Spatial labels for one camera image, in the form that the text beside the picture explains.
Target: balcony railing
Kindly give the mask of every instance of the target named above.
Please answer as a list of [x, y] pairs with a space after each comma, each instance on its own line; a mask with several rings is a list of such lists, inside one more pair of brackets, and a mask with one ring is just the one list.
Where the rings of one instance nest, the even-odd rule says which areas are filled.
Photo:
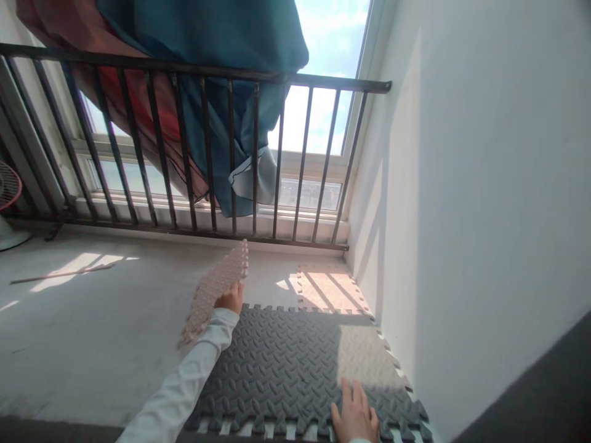
[[[297, 246], [307, 246], [307, 247], [319, 247], [325, 249], [336, 249], [336, 250], [347, 250], [348, 246], [346, 244], [337, 244], [337, 233], [339, 230], [339, 225], [341, 222], [341, 218], [343, 215], [344, 205], [345, 205], [345, 198], [347, 194], [347, 188], [349, 184], [349, 179], [351, 176], [351, 170], [353, 167], [353, 160], [355, 158], [355, 152], [358, 144], [358, 139], [360, 136], [361, 125], [363, 121], [364, 110], [368, 98], [368, 94], [385, 94], [390, 90], [391, 83], [390, 82], [377, 82], [377, 81], [366, 81], [366, 80], [357, 80], [357, 79], [346, 79], [346, 78], [334, 78], [334, 77], [325, 77], [325, 76], [314, 76], [314, 75], [307, 75], [307, 74], [294, 74], [294, 73], [273, 73], [273, 72], [263, 72], [263, 71], [251, 71], [251, 70], [239, 70], [239, 69], [229, 69], [229, 68], [218, 68], [218, 67], [210, 67], [210, 66], [199, 66], [199, 65], [190, 65], [184, 63], [174, 63], [174, 62], [165, 62], [162, 60], [154, 60], [150, 58], [133, 58], [133, 57], [123, 57], [118, 55], [109, 55], [109, 54], [95, 54], [89, 52], [78, 52], [78, 51], [70, 51], [70, 50], [61, 50], [61, 49], [50, 49], [50, 48], [38, 48], [38, 47], [30, 47], [30, 46], [18, 46], [18, 45], [10, 45], [10, 44], [0, 44], [0, 55], [2, 55], [3, 63], [6, 64], [8, 72], [10, 73], [10, 77], [14, 82], [14, 85], [2, 84], [0, 86], [0, 108], [2, 112], [6, 115], [8, 120], [9, 126], [11, 131], [13, 132], [18, 147], [23, 153], [23, 157], [26, 161], [27, 168], [30, 169], [32, 172], [32, 176], [36, 181], [36, 186], [40, 190], [42, 194], [42, 198], [45, 200], [47, 207], [50, 210], [50, 215], [47, 216], [46, 214], [41, 214], [39, 208], [35, 204], [34, 198], [31, 196], [31, 191], [28, 189], [28, 184], [25, 182], [25, 190], [23, 192], [23, 198], [26, 202], [26, 206], [29, 208], [29, 211], [25, 214], [20, 214], [21, 216], [36, 218], [40, 220], [52, 220], [57, 223], [74, 223], [79, 225], [90, 225], [90, 226], [111, 226], [114, 228], [122, 228], [122, 229], [134, 229], [140, 231], [152, 231], [152, 232], [166, 232], [171, 234], [182, 234], [182, 235], [190, 235], [190, 236], [201, 236], [201, 237], [216, 237], [222, 239], [242, 239], [244, 237], [248, 238], [250, 241], [258, 241], [258, 242], [266, 242], [266, 243], [274, 243], [274, 244], [287, 244], [287, 245], [297, 245]], [[43, 126], [40, 123], [39, 119], [39, 110], [36, 109], [34, 106], [33, 101], [31, 100], [31, 95], [23, 82], [23, 78], [21, 73], [18, 70], [17, 64], [15, 63], [15, 58], [23, 57], [33, 61], [34, 72], [38, 77], [38, 80], [41, 84], [42, 91], [45, 95], [45, 99], [47, 100], [47, 104], [49, 105], [49, 109], [51, 112], [51, 117], [53, 122], [55, 123], [60, 138], [63, 142], [65, 147], [65, 151], [67, 154], [67, 158], [71, 162], [72, 170], [74, 172], [75, 180], [81, 192], [81, 197], [84, 199], [86, 203], [89, 217], [84, 217], [80, 215], [76, 210], [75, 201], [70, 197], [72, 195], [72, 190], [69, 190], [66, 185], [65, 177], [62, 175], [60, 168], [58, 166], [58, 162], [55, 158], [54, 151], [50, 147], [48, 137], [44, 133]], [[103, 188], [104, 197], [106, 199], [106, 204], [108, 207], [108, 211], [110, 213], [110, 217], [103, 217], [99, 214], [99, 211], [96, 208], [96, 203], [93, 200], [93, 195], [88, 187], [87, 180], [84, 177], [84, 174], [81, 170], [80, 163], [76, 157], [76, 151], [74, 148], [73, 140], [71, 135], [68, 132], [66, 126], [66, 116], [64, 116], [64, 112], [62, 107], [59, 105], [59, 100], [56, 96], [55, 91], [52, 89], [49, 81], [48, 73], [41, 63], [42, 60], [51, 60], [55, 62], [59, 62], [61, 64], [63, 74], [66, 80], [66, 84], [71, 96], [71, 99], [74, 104], [75, 114], [78, 119], [79, 125], [82, 128], [82, 133], [84, 135], [84, 140], [86, 142], [88, 151], [90, 153], [90, 157], [92, 159], [92, 163], [96, 169], [96, 174], [98, 176], [98, 180]], [[118, 217], [117, 211], [115, 209], [115, 204], [113, 203], [113, 198], [111, 193], [108, 190], [107, 183], [105, 181], [105, 174], [103, 173], [103, 168], [101, 166], [101, 160], [99, 158], [99, 152], [97, 151], [95, 142], [93, 140], [89, 123], [87, 120], [87, 116], [85, 114], [84, 105], [82, 103], [82, 98], [80, 91], [76, 86], [76, 82], [74, 80], [74, 76], [72, 75], [71, 66], [74, 63], [80, 63], [86, 66], [90, 66], [92, 69], [92, 74], [94, 76], [94, 87], [95, 93], [98, 98], [98, 102], [100, 103], [100, 110], [104, 113], [105, 119], [110, 121], [109, 116], [109, 109], [107, 105], [107, 100], [105, 98], [104, 91], [101, 87], [100, 77], [98, 68], [102, 66], [109, 66], [117, 69], [118, 72], [118, 79], [119, 84], [121, 86], [121, 92], [123, 93], [124, 104], [127, 113], [127, 119], [129, 123], [129, 130], [131, 139], [134, 142], [135, 148], [135, 160], [137, 161], [138, 167], [140, 169], [140, 174], [142, 178], [143, 188], [145, 191], [145, 199], [147, 201], [148, 210], [150, 213], [150, 221], [151, 223], [142, 223], [141, 219], [137, 215], [137, 211], [134, 205], [134, 199], [132, 197], [132, 192], [129, 188], [128, 181], [126, 178], [126, 173], [124, 171], [123, 162], [121, 159], [121, 151], [118, 146], [118, 142], [116, 137], [113, 134], [113, 130], [111, 125], [107, 125], [108, 131], [108, 138], [110, 142], [110, 148], [112, 150], [112, 156], [115, 159], [115, 163], [117, 165], [119, 177], [121, 179], [121, 184], [123, 186], [123, 193], [125, 196], [125, 201], [127, 204], [127, 208], [129, 209], [129, 214], [131, 216], [131, 222], [125, 223], [120, 220]], [[153, 122], [155, 124], [155, 135], [157, 141], [157, 147], [159, 151], [159, 158], [161, 161], [162, 167], [162, 175], [164, 179], [164, 186], [166, 188], [166, 201], [168, 205], [168, 210], [170, 213], [170, 227], [163, 227], [158, 220], [158, 216], [155, 210], [155, 204], [153, 202], [153, 196], [150, 193], [150, 185], [148, 182], [148, 174], [146, 172], [146, 164], [145, 160], [142, 155], [142, 147], [140, 145], [140, 137], [137, 132], [137, 125], [134, 117], [133, 107], [129, 96], [129, 91], [127, 87], [126, 77], [125, 77], [125, 70], [142, 70], [145, 73], [145, 80], [147, 84], [147, 91], [148, 91], [148, 98], [150, 101], [150, 108], [151, 114], [153, 118]], [[277, 223], [278, 223], [278, 208], [279, 208], [279, 194], [280, 194], [280, 182], [281, 182], [281, 157], [282, 157], [282, 144], [283, 144], [283, 127], [284, 127], [284, 106], [281, 110], [281, 115], [279, 117], [279, 142], [278, 142], [278, 151], [277, 151], [277, 176], [276, 176], [276, 183], [275, 183], [275, 204], [273, 206], [273, 229], [270, 235], [263, 235], [261, 233], [257, 233], [257, 192], [258, 192], [258, 171], [257, 166], [258, 163], [256, 161], [252, 162], [252, 171], [253, 171], [253, 182], [252, 182], [252, 194], [253, 194], [253, 214], [252, 218], [252, 231], [248, 235], [244, 235], [243, 233], [239, 233], [237, 229], [237, 222], [236, 222], [236, 204], [235, 204], [235, 194], [232, 191], [232, 228], [231, 231], [224, 232], [221, 229], [218, 229], [217, 217], [220, 216], [219, 211], [215, 208], [215, 200], [213, 198], [209, 199], [209, 212], [211, 213], [211, 226], [207, 226], [204, 228], [203, 226], [198, 226], [197, 224], [197, 217], [195, 213], [195, 205], [189, 205], [190, 211], [190, 219], [191, 219], [191, 226], [190, 229], [186, 229], [183, 227], [179, 227], [177, 223], [177, 210], [174, 207], [173, 203], [173, 195], [172, 195], [172, 188], [171, 182], [169, 179], [169, 172], [167, 170], [167, 162], [166, 157], [164, 154], [164, 146], [163, 146], [163, 135], [161, 132], [160, 121], [159, 121], [159, 114], [158, 114], [158, 105], [156, 102], [156, 96], [154, 91], [154, 84], [153, 78], [155, 73], [163, 72], [167, 73], [169, 78], [171, 79], [172, 88], [175, 95], [175, 103], [177, 107], [177, 117], [179, 120], [179, 132], [180, 132], [180, 142], [182, 146], [182, 155], [183, 155], [183, 164], [185, 169], [186, 177], [190, 177], [190, 161], [189, 161], [189, 150], [187, 147], [187, 135], [185, 130], [185, 121], [183, 117], [183, 107], [181, 102], [181, 96], [179, 91], [179, 85], [177, 84], [177, 75], [179, 74], [189, 74], [191, 76], [196, 76], [200, 80], [201, 84], [201, 99], [204, 103], [203, 109], [203, 127], [205, 129], [205, 149], [206, 149], [206, 158], [207, 158], [207, 182], [209, 185], [210, 195], [215, 195], [214, 189], [214, 179], [212, 174], [212, 154], [211, 154], [211, 144], [209, 140], [209, 116], [207, 112], [207, 96], [206, 96], [206, 88], [205, 88], [205, 81], [207, 78], [217, 78], [217, 79], [225, 79], [228, 82], [228, 109], [230, 115], [230, 124], [228, 126], [229, 131], [229, 139], [233, 141], [233, 95], [232, 95], [232, 82], [234, 80], [242, 80], [242, 81], [249, 81], [254, 83], [254, 100], [255, 100], [255, 116], [254, 116], [254, 146], [253, 146], [253, 155], [252, 158], [257, 158], [257, 149], [258, 149], [258, 133], [259, 133], [259, 112], [258, 112], [258, 90], [259, 85], [261, 83], [269, 82], [275, 84], [282, 84], [284, 87], [287, 86], [305, 86], [309, 88], [310, 94], [308, 99], [308, 106], [307, 106], [307, 115], [306, 115], [306, 125], [305, 125], [305, 132], [304, 132], [304, 146], [302, 148], [301, 154], [301, 166], [299, 172], [299, 179], [297, 182], [297, 194], [295, 195], [295, 214], [294, 214], [294, 221], [293, 221], [293, 234], [291, 238], [280, 238], [278, 236], [277, 230]], [[25, 110], [26, 114], [30, 120], [29, 122], [19, 121], [17, 114], [11, 107], [11, 103], [8, 101], [7, 91], [6, 89], [9, 87], [14, 87], [20, 96], [22, 101], [23, 109]], [[314, 88], [324, 88], [324, 89], [332, 89], [336, 92], [335, 95], [335, 104], [334, 109], [332, 112], [332, 121], [331, 121], [331, 129], [329, 133], [329, 142], [328, 142], [328, 150], [326, 153], [326, 160], [324, 161], [324, 169], [322, 174], [322, 179], [320, 181], [320, 190], [318, 191], [317, 195], [317, 208], [316, 208], [316, 216], [314, 219], [314, 228], [312, 234], [312, 241], [301, 240], [297, 238], [297, 225], [298, 225], [298, 218], [300, 214], [300, 205], [302, 205], [302, 183], [305, 182], [304, 180], [304, 165], [306, 159], [306, 147], [307, 147], [307, 134], [308, 128], [310, 124], [310, 111], [312, 105], [312, 91]], [[352, 147], [350, 149], [349, 159], [347, 162], [347, 169], [344, 178], [344, 182], [340, 188], [339, 199], [338, 203], [336, 204], [336, 215], [334, 219], [334, 227], [332, 231], [332, 240], [329, 242], [320, 242], [316, 241], [317, 232], [318, 232], [318, 224], [321, 217], [321, 207], [323, 203], [323, 196], [326, 191], [326, 179], [327, 179], [327, 172], [329, 168], [329, 161], [331, 158], [330, 149], [331, 149], [331, 142], [332, 136], [334, 133], [334, 125], [337, 116], [337, 107], [339, 102], [339, 97], [341, 91], [353, 91], [361, 93], [361, 103], [359, 107], [359, 111], [353, 121], [353, 116], [351, 117], [350, 127], [355, 128], [355, 133], [353, 136]], [[36, 155], [34, 152], [34, 148], [32, 148], [29, 143], [27, 143], [25, 137], [26, 128], [31, 127], [33, 128], [38, 140], [39, 144], [43, 150], [42, 155]], [[6, 143], [4, 140], [0, 140], [0, 154], [1, 156], [12, 166], [15, 166], [15, 162], [12, 159], [12, 156], [9, 153], [9, 150], [6, 148]], [[235, 169], [235, 159], [234, 159], [234, 149], [233, 145], [230, 148], [230, 170]], [[53, 181], [58, 184], [59, 190], [62, 194], [62, 201], [56, 201], [55, 196], [52, 196], [52, 193], [49, 190], [47, 180], [45, 176], [41, 173], [40, 163], [46, 162], [49, 169], [53, 175]], [[187, 182], [187, 196], [190, 202], [193, 202], [194, 194], [193, 188], [191, 186], [191, 180], [186, 180]], [[316, 197], [311, 198], [311, 201], [314, 201], [316, 204]]]

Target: foam mat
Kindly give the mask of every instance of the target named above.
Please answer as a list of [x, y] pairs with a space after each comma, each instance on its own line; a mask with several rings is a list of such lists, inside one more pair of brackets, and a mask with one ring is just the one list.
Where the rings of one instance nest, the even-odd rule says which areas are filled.
[[195, 344], [211, 320], [217, 299], [230, 289], [232, 283], [242, 281], [247, 273], [248, 242], [242, 240], [199, 282], [193, 296], [191, 312], [180, 334], [179, 349], [186, 352]]
[[411, 429], [431, 441], [427, 413], [412, 401], [395, 365], [369, 316], [245, 305], [185, 428], [197, 430], [209, 417], [213, 433], [222, 418], [233, 417], [231, 433], [253, 420], [252, 433], [264, 434], [265, 421], [274, 420], [277, 437], [292, 420], [296, 436], [317, 423], [319, 439], [328, 438], [331, 403], [340, 407], [340, 378], [347, 377], [359, 380], [376, 408], [382, 441], [393, 440], [391, 428], [405, 441], [414, 441]]
[[297, 284], [302, 311], [372, 315], [349, 270], [342, 266], [299, 265]]

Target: hand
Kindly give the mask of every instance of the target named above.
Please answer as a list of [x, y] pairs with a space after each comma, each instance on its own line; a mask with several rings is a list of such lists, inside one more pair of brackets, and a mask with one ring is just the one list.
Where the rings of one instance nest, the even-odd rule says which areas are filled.
[[242, 310], [242, 294], [244, 285], [240, 282], [232, 283], [230, 290], [224, 292], [220, 298], [215, 301], [215, 308], [226, 308], [240, 315]]
[[343, 411], [332, 404], [332, 424], [340, 443], [349, 443], [353, 439], [366, 439], [377, 443], [380, 422], [376, 410], [369, 407], [368, 397], [357, 380], [353, 380], [353, 396], [349, 381], [343, 377]]

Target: windowsill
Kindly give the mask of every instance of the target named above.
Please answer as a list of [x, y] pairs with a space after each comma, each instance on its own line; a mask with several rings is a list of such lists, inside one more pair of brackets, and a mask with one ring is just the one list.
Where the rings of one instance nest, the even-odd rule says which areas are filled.
[[[111, 193], [113, 205], [119, 218], [123, 223], [131, 223], [127, 201], [123, 194]], [[141, 225], [152, 225], [150, 212], [145, 196], [132, 195], [135, 212]], [[153, 197], [154, 209], [158, 225], [166, 228], [172, 226], [168, 201], [161, 196]], [[95, 204], [98, 215], [101, 220], [110, 221], [111, 214], [107, 207], [107, 201], [101, 191], [92, 193], [92, 202]], [[189, 204], [182, 198], [173, 198], [173, 205], [179, 229], [191, 230], [191, 214]], [[90, 218], [90, 213], [83, 198], [78, 198], [76, 207], [80, 215]], [[195, 216], [199, 231], [212, 232], [211, 210], [209, 202], [199, 202], [195, 205]], [[294, 209], [278, 209], [277, 211], [277, 234], [278, 239], [292, 239], [294, 230]], [[321, 213], [318, 221], [318, 232], [316, 241], [318, 243], [330, 243], [336, 213]], [[232, 234], [232, 219], [222, 216], [219, 210], [216, 210], [217, 232], [220, 234]], [[309, 242], [312, 240], [314, 226], [316, 222], [316, 210], [300, 209], [297, 221], [297, 240]], [[341, 221], [337, 235], [337, 244], [347, 242], [350, 227], [348, 222]], [[252, 235], [252, 215], [236, 218], [236, 233], [238, 235]], [[273, 207], [262, 207], [257, 214], [257, 237], [271, 237], [273, 233]]]

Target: handrail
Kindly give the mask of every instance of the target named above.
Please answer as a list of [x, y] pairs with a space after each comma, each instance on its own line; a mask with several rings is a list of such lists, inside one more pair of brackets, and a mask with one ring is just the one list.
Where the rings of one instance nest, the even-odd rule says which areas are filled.
[[137, 70], [157, 70], [178, 74], [195, 74], [202, 77], [232, 78], [234, 80], [254, 82], [269, 82], [277, 84], [286, 82], [295, 86], [332, 88], [370, 92], [373, 94], [386, 94], [392, 87], [392, 82], [299, 73], [222, 68], [218, 66], [201, 66], [190, 63], [157, 60], [155, 58], [127, 57], [125, 55], [99, 54], [96, 52], [82, 52], [77, 50], [24, 46], [8, 43], [0, 43], [0, 55], [6, 57], [27, 57], [32, 58], [33, 60], [88, 63], [91, 65], [110, 66], [114, 68], [133, 68]]

